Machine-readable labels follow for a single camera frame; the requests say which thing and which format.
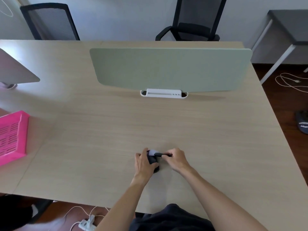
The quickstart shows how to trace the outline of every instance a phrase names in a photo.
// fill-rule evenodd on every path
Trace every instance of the wooden desk surface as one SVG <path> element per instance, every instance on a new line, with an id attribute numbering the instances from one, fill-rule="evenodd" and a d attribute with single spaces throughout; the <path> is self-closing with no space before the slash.
<path id="1" fill-rule="evenodd" d="M 0 192 L 111 207 L 144 147 L 180 147 L 210 183 L 269 230 L 306 230 L 308 188 L 256 73 L 240 89 L 144 98 L 98 83 L 92 47 L 220 47 L 239 42 L 57 42 L 1 40 L 38 77 L 0 92 L 5 112 L 31 115 L 28 156 L 0 167 Z M 137 211 L 169 203 L 206 217 L 189 185 L 164 162 Z"/>

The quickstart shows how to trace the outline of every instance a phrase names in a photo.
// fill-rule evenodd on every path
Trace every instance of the wall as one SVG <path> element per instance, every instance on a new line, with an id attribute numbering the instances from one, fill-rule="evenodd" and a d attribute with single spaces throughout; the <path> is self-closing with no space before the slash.
<path id="1" fill-rule="evenodd" d="M 23 18 L 16 0 L 3 0 L 13 12 L 13 17 L 9 17 L 0 12 L 0 39 L 10 40 L 32 40 L 31 31 Z M 11 15 L 10 10 L 0 0 L 0 11 Z"/>
<path id="2" fill-rule="evenodd" d="M 164 27 L 170 26 L 176 1 L 44 0 L 68 4 L 81 40 L 136 41 L 154 40 Z M 242 41 L 251 48 L 268 22 L 266 14 L 270 9 L 308 9 L 308 0 L 227 0 L 217 33 L 222 41 Z M 172 40 L 172 37 L 166 35 L 164 40 Z M 274 63 L 289 45 L 284 33 L 272 26 L 256 49 L 252 62 Z M 308 64 L 308 48 L 296 48 L 285 63 Z"/>

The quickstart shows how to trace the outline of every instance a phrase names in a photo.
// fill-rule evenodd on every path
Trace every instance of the sage green divider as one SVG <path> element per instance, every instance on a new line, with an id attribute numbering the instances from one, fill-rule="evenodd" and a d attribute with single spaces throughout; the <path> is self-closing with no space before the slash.
<path id="1" fill-rule="evenodd" d="M 136 90 L 202 92 L 236 89 L 252 56 L 250 49 L 90 49 L 97 80 Z"/>

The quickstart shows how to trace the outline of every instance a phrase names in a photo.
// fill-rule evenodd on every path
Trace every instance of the office chair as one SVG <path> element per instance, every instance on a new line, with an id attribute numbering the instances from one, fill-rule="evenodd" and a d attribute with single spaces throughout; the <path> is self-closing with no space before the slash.
<path id="1" fill-rule="evenodd" d="M 170 31 L 176 41 L 219 41 L 216 30 L 227 0 L 177 0 L 172 26 L 155 38 Z"/>
<path id="2" fill-rule="evenodd" d="M 20 10 L 36 40 L 80 40 L 68 5 L 39 3 Z"/>

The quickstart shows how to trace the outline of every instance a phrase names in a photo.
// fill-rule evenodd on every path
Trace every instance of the pink basket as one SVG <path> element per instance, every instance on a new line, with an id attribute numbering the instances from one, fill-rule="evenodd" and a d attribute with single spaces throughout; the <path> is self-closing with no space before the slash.
<path id="1" fill-rule="evenodd" d="M 0 165 L 26 156 L 29 116 L 18 111 L 0 117 Z"/>

